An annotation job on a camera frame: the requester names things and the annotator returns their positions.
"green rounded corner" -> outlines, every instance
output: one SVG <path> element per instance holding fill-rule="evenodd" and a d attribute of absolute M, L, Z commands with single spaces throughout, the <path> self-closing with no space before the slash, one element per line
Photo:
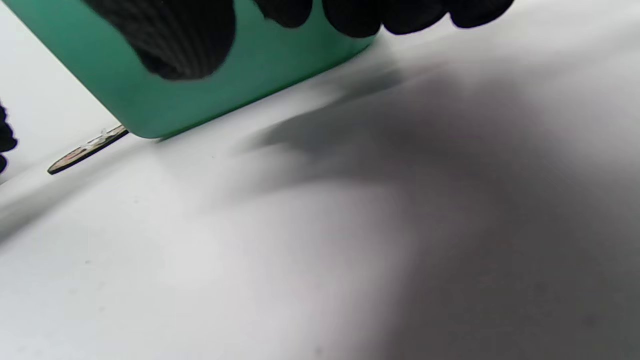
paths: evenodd
<path fill-rule="evenodd" d="M 177 135 L 339 65 L 374 37 L 333 29 L 319 0 L 303 26 L 266 20 L 236 0 L 236 41 L 225 63 L 199 81 L 150 74 L 122 36 L 81 0 L 3 0 L 75 77 L 133 134 Z"/>

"knit glove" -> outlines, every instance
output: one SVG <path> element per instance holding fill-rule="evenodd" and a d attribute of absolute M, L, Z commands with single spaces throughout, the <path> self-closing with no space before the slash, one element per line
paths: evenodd
<path fill-rule="evenodd" d="M 267 19 L 303 25 L 313 0 L 254 0 Z M 151 73 L 169 80 L 202 79 L 225 61 L 236 36 L 234 0 L 84 0 L 123 34 Z M 354 38 L 381 25 L 393 34 L 423 30 L 447 12 L 460 28 L 500 17 L 513 0 L 323 0 L 329 23 Z"/>
<path fill-rule="evenodd" d="M 13 138 L 13 131 L 6 123 L 6 111 L 0 105 L 0 152 L 13 149 L 18 145 L 18 141 Z M 6 159 L 0 155 L 0 172 L 6 168 Z"/>

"gloved hand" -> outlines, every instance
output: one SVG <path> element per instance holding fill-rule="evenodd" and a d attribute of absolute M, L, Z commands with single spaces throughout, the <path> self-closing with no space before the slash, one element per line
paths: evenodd
<path fill-rule="evenodd" d="M 254 0 L 265 18 L 285 28 L 303 25 L 313 0 Z M 152 73 L 169 80 L 201 79 L 225 61 L 236 36 L 234 0 L 84 0 L 119 30 Z M 495 20 L 513 0 L 323 0 L 329 23 L 355 38 L 381 25 L 394 34 L 423 30 L 447 12 L 460 28 Z"/>
<path fill-rule="evenodd" d="M 18 145 L 18 141 L 13 138 L 13 131 L 6 123 L 6 111 L 0 105 L 0 152 L 13 149 Z M 0 155 L 0 172 L 6 168 L 6 158 Z"/>

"white table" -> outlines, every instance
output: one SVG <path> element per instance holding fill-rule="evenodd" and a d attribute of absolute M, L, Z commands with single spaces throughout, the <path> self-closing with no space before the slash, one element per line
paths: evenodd
<path fill-rule="evenodd" d="M 637 359 L 640 7 L 517 3 L 9 179 L 0 359 Z"/>

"black glove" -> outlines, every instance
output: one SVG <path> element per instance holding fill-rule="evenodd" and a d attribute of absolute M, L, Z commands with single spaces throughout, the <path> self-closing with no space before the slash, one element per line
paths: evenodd
<path fill-rule="evenodd" d="M 5 152 L 13 149 L 18 145 L 18 140 L 13 138 L 13 131 L 6 123 L 6 111 L 0 105 L 0 152 Z M 0 172 L 6 168 L 6 158 L 0 155 Z"/>
<path fill-rule="evenodd" d="M 84 0 L 118 29 L 152 73 L 170 80 L 201 79 L 225 61 L 236 36 L 234 0 Z M 265 18 L 285 28 L 304 24 L 313 0 L 254 0 Z M 447 12 L 472 28 L 495 20 L 513 0 L 323 0 L 329 23 L 354 38 L 381 25 L 408 34 Z"/>

